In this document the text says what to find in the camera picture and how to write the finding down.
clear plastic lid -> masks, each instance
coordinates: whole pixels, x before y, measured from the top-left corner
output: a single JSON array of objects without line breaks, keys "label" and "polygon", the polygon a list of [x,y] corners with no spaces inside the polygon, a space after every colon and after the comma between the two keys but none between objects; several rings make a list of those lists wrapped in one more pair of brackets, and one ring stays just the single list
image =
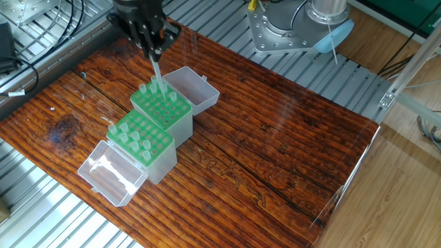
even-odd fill
[{"label": "clear plastic lid", "polygon": [[215,105],[219,98],[219,91],[207,82],[205,76],[199,76],[188,66],[163,76],[164,81],[187,99],[192,105],[193,115],[197,115]]},{"label": "clear plastic lid", "polygon": [[144,169],[105,141],[99,142],[78,174],[116,207],[126,206],[148,177]]}]

blue plastic part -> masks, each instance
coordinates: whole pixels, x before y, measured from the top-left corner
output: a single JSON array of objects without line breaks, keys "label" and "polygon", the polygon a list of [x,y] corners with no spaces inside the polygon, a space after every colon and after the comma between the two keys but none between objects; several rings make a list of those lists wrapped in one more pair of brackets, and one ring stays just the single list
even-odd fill
[{"label": "blue plastic part", "polygon": [[353,28],[353,21],[347,20],[342,25],[339,25],[335,30],[333,30],[330,34],[325,36],[319,42],[314,45],[314,48],[321,52],[327,53],[332,51],[332,43],[331,37],[334,39],[334,46],[340,45],[342,41],[346,39],[346,37],[351,33]]}]

wooden tabletop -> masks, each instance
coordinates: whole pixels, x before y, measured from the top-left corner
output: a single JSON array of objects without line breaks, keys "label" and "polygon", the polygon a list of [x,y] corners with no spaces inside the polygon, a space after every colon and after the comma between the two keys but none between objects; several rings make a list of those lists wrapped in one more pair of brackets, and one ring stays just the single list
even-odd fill
[{"label": "wooden tabletop", "polygon": [[0,137],[146,247],[313,246],[378,125],[183,28],[160,66],[186,65],[219,100],[194,117],[178,165],[128,206],[76,171],[153,75],[133,43],[92,54],[4,120]]}]

white plastic box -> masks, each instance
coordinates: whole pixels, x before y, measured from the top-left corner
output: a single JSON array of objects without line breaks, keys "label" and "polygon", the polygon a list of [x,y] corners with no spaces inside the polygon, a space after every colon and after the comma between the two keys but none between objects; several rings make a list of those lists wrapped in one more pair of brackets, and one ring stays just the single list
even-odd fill
[{"label": "white plastic box", "polygon": [[117,207],[125,206],[149,179],[158,184],[177,164],[174,139],[136,110],[109,126],[78,174]]},{"label": "white plastic box", "polygon": [[188,66],[164,75],[163,79],[169,87],[187,100],[192,106],[194,116],[218,101],[219,91],[207,82],[205,76],[197,75]]}]

wooden floor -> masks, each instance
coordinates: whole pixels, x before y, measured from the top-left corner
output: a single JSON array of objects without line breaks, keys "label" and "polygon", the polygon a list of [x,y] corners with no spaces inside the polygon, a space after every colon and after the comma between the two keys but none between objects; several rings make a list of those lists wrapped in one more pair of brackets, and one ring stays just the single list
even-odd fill
[{"label": "wooden floor", "polygon": [[[338,51],[378,72],[407,39],[352,8],[355,31]],[[398,60],[413,54],[412,42]],[[412,85],[441,79],[441,56]],[[441,110],[441,83],[404,92]],[[317,247],[441,247],[441,155],[416,125],[416,115],[395,105],[340,208]]]}]

